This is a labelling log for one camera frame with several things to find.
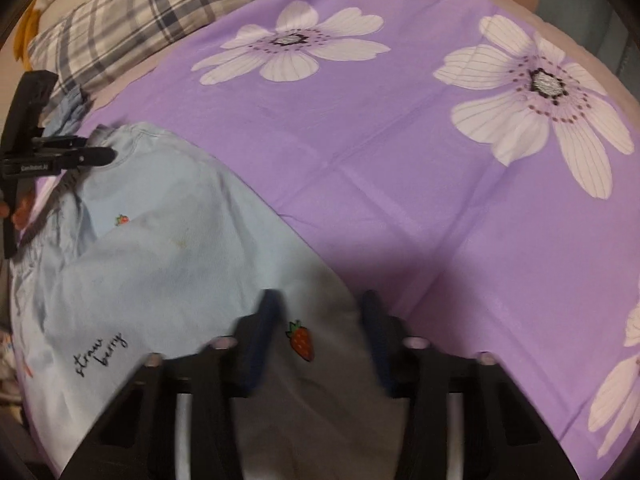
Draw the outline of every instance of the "strawberry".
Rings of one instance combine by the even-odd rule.
[[[311,341],[311,333],[308,328],[302,326],[300,320],[295,323],[289,322],[287,337],[290,339],[291,348],[294,349],[296,354],[305,361],[311,362],[314,360],[314,344]]]

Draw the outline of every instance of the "flower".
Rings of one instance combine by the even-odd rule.
[[[640,304],[629,314],[626,321],[625,346],[640,342]],[[640,354],[619,362],[606,377],[591,404],[589,431],[603,428],[614,415],[617,416],[598,450],[598,458],[606,455],[626,427],[635,430],[640,422]]]
[[[532,40],[516,23],[486,16],[480,31],[492,43],[461,48],[434,72],[440,81],[471,90],[506,91],[455,106],[451,119],[476,142],[491,144],[505,166],[539,152],[549,135],[589,195],[605,199],[613,186],[609,157],[594,130],[619,152],[633,153],[629,130],[613,106],[596,94],[604,88],[581,65],[538,33]]]
[[[319,64],[312,57],[330,61],[364,61],[388,52],[375,41],[345,38],[364,36],[380,30],[380,16],[363,16],[357,7],[336,12],[318,23],[318,12],[306,2],[291,2],[280,13],[275,32],[258,25],[244,25],[236,37],[221,47],[225,52],[207,57],[192,71],[215,66],[200,78],[203,85],[215,85],[258,67],[269,81],[298,81],[315,74]]]

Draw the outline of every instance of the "light blue garment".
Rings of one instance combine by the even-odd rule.
[[[43,137],[63,137],[75,135],[82,118],[87,114],[90,103],[87,95],[79,86],[76,86],[60,101],[53,110],[51,120],[44,127]]]
[[[144,355],[197,351],[277,288],[286,321],[310,330],[315,359],[276,330],[264,384],[235,406],[245,478],[391,478],[404,404],[378,386],[338,277],[245,184],[174,134],[136,124],[99,128],[90,143],[113,147],[116,161],[67,172],[12,264],[26,403],[56,467]]]

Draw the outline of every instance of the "purple fabric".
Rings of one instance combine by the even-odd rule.
[[[232,48],[243,25],[273,31],[294,1],[259,0],[193,34],[82,132],[150,121],[205,148],[355,292],[379,290],[445,351],[497,354],[581,478],[600,478],[630,435],[598,459],[610,424],[592,432],[588,418],[609,372],[637,353],[623,343],[638,302],[638,153],[603,142],[613,184],[601,200],[572,177],[553,133],[507,167],[452,123],[455,106],[504,90],[434,76],[450,53],[490,44],[479,23],[504,13],[488,0],[301,0],[320,22],[351,7],[382,17],[357,37],[386,50],[312,56],[319,68],[299,80],[256,68],[200,83],[212,82],[201,60]]]

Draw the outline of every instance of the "plaid pillow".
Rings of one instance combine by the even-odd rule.
[[[91,0],[31,41],[34,70],[60,77],[45,113],[75,86],[92,94],[167,45],[253,0]]]

